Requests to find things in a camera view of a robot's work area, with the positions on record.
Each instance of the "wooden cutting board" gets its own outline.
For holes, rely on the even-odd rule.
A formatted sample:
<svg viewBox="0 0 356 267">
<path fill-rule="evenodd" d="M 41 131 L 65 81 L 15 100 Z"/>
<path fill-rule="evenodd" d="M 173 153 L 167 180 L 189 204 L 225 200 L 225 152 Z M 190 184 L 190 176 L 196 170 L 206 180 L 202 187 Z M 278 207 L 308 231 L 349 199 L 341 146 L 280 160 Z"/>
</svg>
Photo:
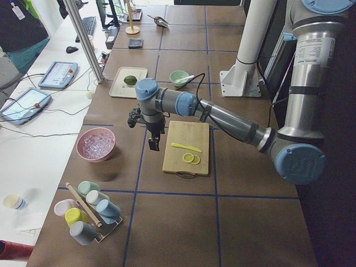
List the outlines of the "wooden cutting board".
<svg viewBox="0 0 356 267">
<path fill-rule="evenodd" d="M 202 153 L 172 147 L 171 143 L 185 146 L 195 146 Z M 192 153 L 200 157 L 200 163 L 192 165 L 183 161 L 185 153 Z M 170 121 L 167 135 L 164 172 L 189 172 L 191 174 L 209 174 L 209 124 L 202 122 Z"/>
</svg>

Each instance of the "black mouse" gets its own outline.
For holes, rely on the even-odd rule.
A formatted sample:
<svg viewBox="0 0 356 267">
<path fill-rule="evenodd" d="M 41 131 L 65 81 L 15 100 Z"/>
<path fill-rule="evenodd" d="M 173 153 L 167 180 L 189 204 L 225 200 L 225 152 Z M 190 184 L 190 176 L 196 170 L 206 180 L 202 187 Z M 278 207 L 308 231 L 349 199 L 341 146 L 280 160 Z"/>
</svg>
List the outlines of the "black mouse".
<svg viewBox="0 0 356 267">
<path fill-rule="evenodd" d="M 71 53 L 76 52 L 76 51 L 78 51 L 78 47 L 76 47 L 76 46 L 68 46 L 66 48 L 67 54 L 71 54 Z"/>
</svg>

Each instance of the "pink bowl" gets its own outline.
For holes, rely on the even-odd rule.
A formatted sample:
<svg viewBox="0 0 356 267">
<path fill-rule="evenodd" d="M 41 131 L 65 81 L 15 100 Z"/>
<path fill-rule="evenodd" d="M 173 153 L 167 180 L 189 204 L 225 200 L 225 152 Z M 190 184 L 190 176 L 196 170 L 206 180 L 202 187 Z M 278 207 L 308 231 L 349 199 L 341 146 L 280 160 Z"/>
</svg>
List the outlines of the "pink bowl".
<svg viewBox="0 0 356 267">
<path fill-rule="evenodd" d="M 77 153 L 87 161 L 102 162 L 113 154 L 115 141 L 111 130 L 103 127 L 93 128 L 78 139 Z"/>
</svg>

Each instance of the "bowl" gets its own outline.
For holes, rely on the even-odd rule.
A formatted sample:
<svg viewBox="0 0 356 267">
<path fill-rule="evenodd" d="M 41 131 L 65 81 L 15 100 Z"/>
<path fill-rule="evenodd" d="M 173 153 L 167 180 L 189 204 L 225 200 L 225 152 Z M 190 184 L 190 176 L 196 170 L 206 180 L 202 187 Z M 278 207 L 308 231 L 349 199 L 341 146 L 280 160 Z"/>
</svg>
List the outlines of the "bowl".
<svg viewBox="0 0 356 267">
<path fill-rule="evenodd" d="M 77 153 L 90 162 L 107 160 L 115 150 L 115 135 L 104 127 L 90 129 L 77 142 Z"/>
<path fill-rule="evenodd" d="M 171 82 L 173 83 L 174 86 L 182 86 L 183 84 L 185 84 L 188 79 L 185 80 L 181 80 L 180 82 L 175 82 L 175 80 L 184 78 L 184 77 L 188 77 L 189 73 L 187 73 L 186 71 L 174 71 L 169 75 L 169 79 L 171 80 Z"/>
</svg>

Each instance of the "white table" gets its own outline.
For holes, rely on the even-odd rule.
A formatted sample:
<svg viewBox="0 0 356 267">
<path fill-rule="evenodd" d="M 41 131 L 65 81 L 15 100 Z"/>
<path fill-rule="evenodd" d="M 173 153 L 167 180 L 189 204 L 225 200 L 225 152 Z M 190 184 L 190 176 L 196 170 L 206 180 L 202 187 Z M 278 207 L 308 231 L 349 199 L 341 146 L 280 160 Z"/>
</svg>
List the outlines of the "white table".
<svg viewBox="0 0 356 267">
<path fill-rule="evenodd" d="M 85 5 L 80 10 L 80 14 L 82 18 L 97 16 L 93 42 L 95 55 L 99 58 L 101 52 L 109 51 L 105 46 L 105 35 L 101 31 L 95 1 L 90 1 Z M 36 243 L 56 188 L 75 145 L 77 133 L 82 126 L 83 118 L 87 112 L 85 107 L 90 105 L 91 99 L 87 97 L 87 90 L 93 92 L 96 90 L 95 77 L 93 73 L 90 73 L 90 70 L 88 71 L 90 65 L 81 44 L 75 43 L 76 36 L 72 22 L 67 17 L 28 74 L 45 73 L 53 61 L 77 62 L 79 70 L 74 80 L 80 78 L 67 89 L 53 94 L 52 102 L 47 106 L 47 109 L 60 109 L 69 113 L 76 113 L 84 109 L 73 116 L 61 111 L 44 110 L 39 116 L 22 126 L 0 122 L 6 128 L 31 135 L 73 133 L 73 135 L 63 136 L 28 137 L 5 128 L 0 129 L 0 218 L 3 220 L 0 228 L 1 240 L 28 245 Z M 65 52 L 67 46 L 77 46 L 79 50 L 67 54 Z M 34 77 L 31 80 L 37 85 L 40 79 L 41 77 Z M 32 86 L 30 80 L 25 79 L 16 87 L 11 97 L 18 97 Z M 11 210 L 4 207 L 2 201 L 5 196 L 11 193 L 21 195 L 27 200 L 28 206 L 23 210 Z M 0 261 L 0 266 L 26 266 L 26 262 Z"/>
</svg>

